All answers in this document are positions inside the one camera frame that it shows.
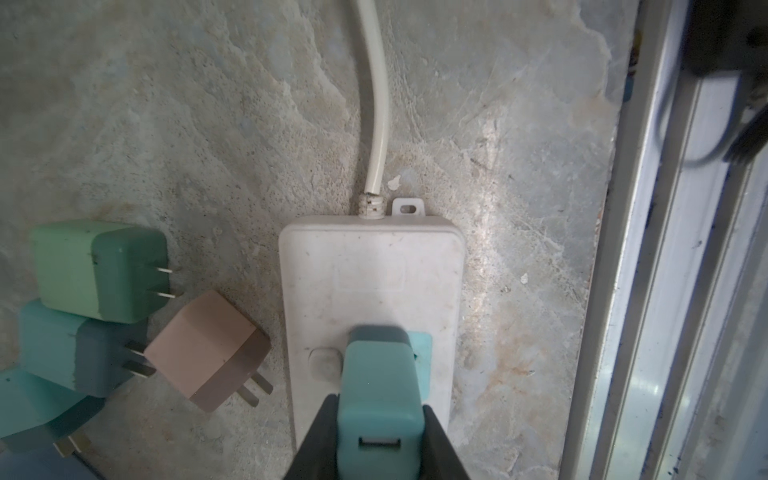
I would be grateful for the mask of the teal plug adapter small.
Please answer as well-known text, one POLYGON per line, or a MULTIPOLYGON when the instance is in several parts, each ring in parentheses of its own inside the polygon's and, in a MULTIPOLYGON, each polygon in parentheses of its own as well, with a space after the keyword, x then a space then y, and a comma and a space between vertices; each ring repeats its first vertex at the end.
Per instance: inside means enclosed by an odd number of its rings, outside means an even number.
POLYGON ((337 412, 341 479, 416 479, 425 418, 415 354, 405 330, 350 332, 337 412))

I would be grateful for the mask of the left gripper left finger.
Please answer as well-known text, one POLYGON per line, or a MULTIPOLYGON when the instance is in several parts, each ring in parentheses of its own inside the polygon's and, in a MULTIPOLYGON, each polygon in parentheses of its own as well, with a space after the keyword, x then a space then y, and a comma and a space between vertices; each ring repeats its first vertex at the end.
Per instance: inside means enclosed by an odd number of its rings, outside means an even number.
POLYGON ((328 395, 283 477, 284 480, 337 480, 339 396, 328 395))

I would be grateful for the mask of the pink plug adapter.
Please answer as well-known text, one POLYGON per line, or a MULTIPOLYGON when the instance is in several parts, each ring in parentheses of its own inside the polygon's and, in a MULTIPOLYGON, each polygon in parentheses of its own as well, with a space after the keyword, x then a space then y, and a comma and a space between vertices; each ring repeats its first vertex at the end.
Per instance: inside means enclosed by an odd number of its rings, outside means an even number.
POLYGON ((239 395, 250 406, 273 385, 259 373, 270 338, 223 295, 210 290, 181 308, 144 350, 149 363, 201 410, 211 413, 239 395))

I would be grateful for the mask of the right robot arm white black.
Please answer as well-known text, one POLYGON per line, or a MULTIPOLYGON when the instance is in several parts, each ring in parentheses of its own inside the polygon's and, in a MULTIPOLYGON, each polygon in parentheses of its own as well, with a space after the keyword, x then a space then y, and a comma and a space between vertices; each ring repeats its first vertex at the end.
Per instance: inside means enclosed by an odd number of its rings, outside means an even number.
POLYGON ((691 1, 676 62, 699 79, 739 76, 718 143, 683 165, 700 168, 715 160, 750 164, 767 144, 767 3, 691 1))

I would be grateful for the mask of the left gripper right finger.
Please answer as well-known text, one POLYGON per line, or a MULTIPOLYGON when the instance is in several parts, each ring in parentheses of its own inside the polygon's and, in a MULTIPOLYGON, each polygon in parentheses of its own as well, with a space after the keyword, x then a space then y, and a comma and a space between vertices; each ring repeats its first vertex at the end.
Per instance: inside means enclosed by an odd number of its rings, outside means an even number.
POLYGON ((423 406, 425 428, 422 435, 420 479, 469 480, 470 477, 453 448, 433 409, 423 406))

